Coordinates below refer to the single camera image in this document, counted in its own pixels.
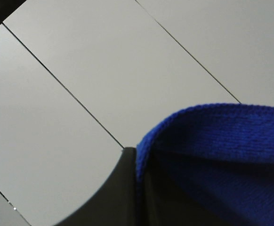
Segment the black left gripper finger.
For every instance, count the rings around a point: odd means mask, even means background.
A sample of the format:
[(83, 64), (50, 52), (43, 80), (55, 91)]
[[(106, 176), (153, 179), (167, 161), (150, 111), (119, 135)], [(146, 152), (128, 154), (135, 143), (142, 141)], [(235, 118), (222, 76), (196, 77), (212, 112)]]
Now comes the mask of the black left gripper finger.
[(58, 226), (137, 226), (136, 149), (126, 147), (108, 179), (92, 197)]

